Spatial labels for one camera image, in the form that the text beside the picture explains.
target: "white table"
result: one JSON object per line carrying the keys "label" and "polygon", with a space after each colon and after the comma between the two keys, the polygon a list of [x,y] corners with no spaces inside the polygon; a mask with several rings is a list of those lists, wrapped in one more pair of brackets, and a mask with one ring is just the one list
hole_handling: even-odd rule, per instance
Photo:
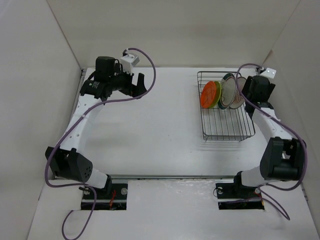
{"label": "white table", "polygon": [[[156,83],[148,95],[103,108],[84,155],[110,175],[233,176],[258,166],[267,143],[257,126],[255,136],[242,142],[205,142],[202,137],[197,72],[236,70],[157,68]],[[93,71],[89,68],[85,79]],[[152,68],[134,71],[145,74],[148,88]],[[255,74],[253,69],[241,73]],[[126,97],[114,92],[110,99]]]}
{"label": "white table", "polygon": [[[319,240],[300,187],[290,192],[263,187],[284,206],[291,221],[268,203],[265,211],[219,210],[214,188],[212,179],[130,181],[127,210],[94,211],[80,240]],[[44,186],[28,240],[63,240],[61,226],[70,210],[76,211],[65,233],[76,237],[89,214],[79,210],[81,194],[76,186]]]}

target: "red wire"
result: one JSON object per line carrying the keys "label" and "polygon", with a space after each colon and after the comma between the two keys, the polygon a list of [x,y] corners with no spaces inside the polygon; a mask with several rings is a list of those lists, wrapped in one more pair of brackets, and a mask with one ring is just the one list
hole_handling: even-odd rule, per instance
{"label": "red wire", "polygon": [[112,198],[111,198],[111,200],[110,200],[110,202],[109,202],[110,209],[111,209],[112,205],[114,204],[115,197],[116,197],[116,190],[113,190],[113,192],[112,192]]}
{"label": "red wire", "polygon": [[258,195],[259,198],[261,198],[261,195],[259,193],[253,192],[255,195]]}

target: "black mounting plate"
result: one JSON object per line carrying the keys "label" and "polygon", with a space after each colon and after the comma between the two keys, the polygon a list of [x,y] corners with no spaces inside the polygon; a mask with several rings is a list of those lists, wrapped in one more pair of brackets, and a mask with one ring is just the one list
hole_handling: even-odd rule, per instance
{"label": "black mounting plate", "polygon": [[215,184],[218,199],[249,199],[256,198],[256,187],[237,188],[233,182],[217,182]]}
{"label": "black mounting plate", "polygon": [[[97,200],[106,200],[110,201],[112,199],[112,193],[115,190],[115,197],[114,202],[118,200],[127,200],[128,194],[121,194],[121,189],[127,189],[128,190],[128,184],[127,183],[112,183],[111,193],[107,194],[106,191],[100,190],[95,188],[96,191],[96,199]],[[88,191],[89,194],[83,194],[82,200],[94,200],[94,193],[90,190]]]}

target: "white surface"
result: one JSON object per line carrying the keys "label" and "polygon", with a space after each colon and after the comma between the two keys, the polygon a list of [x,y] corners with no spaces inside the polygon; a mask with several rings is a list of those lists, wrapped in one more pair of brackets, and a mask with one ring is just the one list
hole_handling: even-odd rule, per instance
{"label": "white surface", "polygon": [[277,69],[271,103],[277,116],[306,141],[309,163],[303,181],[312,216],[320,231],[320,1],[301,0],[266,66]]}
{"label": "white surface", "polygon": [[[54,184],[66,181],[55,180]],[[281,184],[292,186],[292,182]],[[95,211],[80,240],[318,240],[300,188],[283,193],[263,187],[287,210],[285,220],[272,206],[263,210],[218,210],[214,180],[130,181],[127,210]],[[62,240],[69,210],[79,210],[77,187],[44,187],[28,240]],[[69,238],[82,229],[89,211],[75,211],[65,225]]]}
{"label": "white surface", "polygon": [[[93,95],[80,95],[75,111],[65,132],[67,132],[89,108],[97,103],[101,103],[101,100],[95,98]],[[91,110],[61,143],[60,148],[68,151],[75,148],[77,153],[83,155],[88,136],[90,135],[95,119],[102,108],[103,106],[100,105]]]}
{"label": "white surface", "polygon": [[[268,107],[262,107],[261,110],[272,116],[274,119],[280,121],[275,114],[274,109]],[[268,143],[270,138],[279,137],[283,140],[291,140],[292,136],[278,123],[274,122],[272,119],[262,114],[262,112],[255,110],[252,116],[252,120],[258,125],[260,131],[262,132],[266,142]]]}
{"label": "white surface", "polygon": [[129,47],[158,67],[221,67],[261,64],[299,0],[48,2],[83,68]]}
{"label": "white surface", "polygon": [[[84,156],[109,175],[234,176],[259,165],[267,143],[256,135],[242,142],[202,137],[197,72],[234,68],[157,68],[151,92],[141,99],[106,104],[97,116]],[[149,88],[151,68],[145,74]],[[89,68],[86,79],[92,73]],[[244,69],[242,74],[254,74]],[[126,98],[114,92],[110,99]]]}
{"label": "white surface", "polygon": [[0,0],[0,232],[28,236],[45,151],[67,127],[80,68],[45,0]]}

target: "orange plate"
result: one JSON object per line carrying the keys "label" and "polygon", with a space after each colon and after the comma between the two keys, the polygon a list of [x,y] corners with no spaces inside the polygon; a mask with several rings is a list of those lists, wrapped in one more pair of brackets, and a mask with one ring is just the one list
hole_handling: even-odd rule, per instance
{"label": "orange plate", "polygon": [[213,81],[208,82],[201,93],[201,106],[205,109],[209,108],[215,100],[217,87]]}

